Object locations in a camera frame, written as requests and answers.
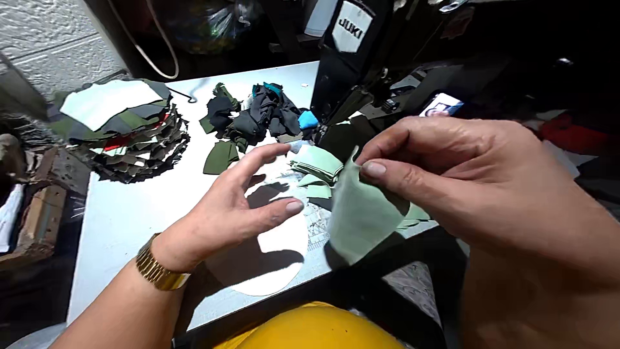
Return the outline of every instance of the gold watch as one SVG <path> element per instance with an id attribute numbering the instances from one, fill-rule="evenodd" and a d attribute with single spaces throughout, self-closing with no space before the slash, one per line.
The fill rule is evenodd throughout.
<path id="1" fill-rule="evenodd" d="M 159 234 L 160 233 L 154 234 L 149 242 L 140 248 L 140 252 L 138 252 L 136 256 L 138 271 L 148 282 L 162 291 L 171 291 L 181 288 L 191 274 L 177 273 L 168 270 L 153 258 L 153 254 L 151 253 L 151 242 L 153 242 L 153 239 Z"/>

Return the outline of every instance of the wire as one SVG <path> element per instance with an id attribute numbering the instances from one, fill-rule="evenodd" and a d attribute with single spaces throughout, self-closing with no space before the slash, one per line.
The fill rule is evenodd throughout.
<path id="1" fill-rule="evenodd" d="M 151 3 L 151 0 L 146 0 L 146 5 L 149 8 L 149 11 L 151 12 L 151 16 L 153 17 L 153 21 L 155 21 L 155 26 L 159 30 L 159 33 L 161 34 L 162 39 L 164 39 L 164 41 L 166 43 L 166 46 L 168 46 L 168 50 L 170 51 L 170 54 L 172 55 L 172 60 L 174 60 L 174 75 L 172 75 L 172 76 L 164 74 L 164 72 L 159 70 L 159 68 L 155 65 L 155 63 L 153 63 L 153 61 L 151 61 L 151 59 L 147 56 L 146 52 L 144 52 L 144 50 L 140 47 L 140 45 L 138 45 L 136 40 L 133 38 L 133 35 L 129 32 L 129 29 L 127 29 L 127 26 L 125 25 L 125 22 L 121 19 L 120 15 L 118 14 L 118 11 L 117 11 L 116 7 L 114 6 L 114 3 L 112 2 L 112 0 L 108 0 L 108 3 L 110 4 L 110 7 L 112 8 L 112 12 L 114 12 L 114 15 L 116 16 L 116 18 L 120 22 L 120 25 L 123 27 L 123 30 L 125 31 L 125 33 L 129 37 L 129 40 L 131 40 L 131 43 L 136 47 L 138 52 L 140 52 L 140 54 L 146 60 L 146 62 L 149 63 L 149 65 L 151 65 L 151 68 L 153 68 L 159 75 L 161 75 L 161 76 L 163 76 L 163 77 L 165 77 L 167 79 L 176 79 L 179 76 L 179 61 L 177 59 L 177 55 L 174 53 L 174 49 L 172 48 L 172 44 L 170 44 L 170 41 L 168 40 L 168 37 L 166 36 L 166 33 L 164 33 L 164 29 L 161 27 L 161 24 L 159 23 L 159 21 L 157 19 L 157 15 L 155 15 L 155 10 L 153 9 L 153 4 Z"/>

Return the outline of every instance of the blue fabric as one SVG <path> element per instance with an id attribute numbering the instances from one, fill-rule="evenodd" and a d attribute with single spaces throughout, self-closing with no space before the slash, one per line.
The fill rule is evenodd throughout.
<path id="1" fill-rule="evenodd" d="M 263 86 L 265 86 L 265 88 L 272 90 L 273 92 L 278 94 L 278 97 L 280 97 L 280 95 L 282 94 L 282 90 L 277 88 L 276 86 L 272 85 L 272 84 L 268 84 L 268 83 L 263 83 Z"/>
<path id="2" fill-rule="evenodd" d="M 317 127 L 319 125 L 319 121 L 316 119 L 314 114 L 311 111 L 304 111 L 299 116 L 299 127 L 302 130 L 310 129 L 313 127 Z"/>

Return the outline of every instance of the white table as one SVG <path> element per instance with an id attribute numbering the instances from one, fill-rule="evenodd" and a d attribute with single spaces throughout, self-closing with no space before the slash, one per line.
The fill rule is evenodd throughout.
<path id="1" fill-rule="evenodd" d="M 197 103 L 190 104 L 186 97 L 173 93 L 172 102 L 178 106 L 183 118 L 190 122 L 189 146 L 174 169 L 141 183 L 99 181 L 97 174 L 91 174 L 69 300 L 68 323 L 75 320 L 103 291 L 153 233 L 163 231 L 185 215 L 216 179 L 216 176 L 203 174 L 202 169 L 217 139 L 215 134 L 206 135 L 198 123 L 206 115 L 206 103 L 213 97 L 215 85 L 224 83 L 234 97 L 244 99 L 251 93 L 252 85 L 276 83 L 284 86 L 284 92 L 297 107 L 309 108 L 318 66 L 318 62 L 310 62 L 168 84 L 170 88 L 198 99 Z M 434 226 L 434 222 L 419 224 L 408 230 L 405 238 Z M 318 248 L 324 240 L 325 236 L 310 236 L 310 247 L 301 271 L 280 292 L 331 271 L 323 248 Z M 188 330 L 267 297 L 247 296 L 224 288 L 202 300 L 193 313 Z"/>

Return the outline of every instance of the yellow object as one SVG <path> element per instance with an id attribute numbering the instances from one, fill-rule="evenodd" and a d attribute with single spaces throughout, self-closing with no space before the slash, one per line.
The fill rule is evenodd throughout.
<path id="1" fill-rule="evenodd" d="M 403 349 L 372 322 L 323 302 L 284 312 L 215 349 Z"/>

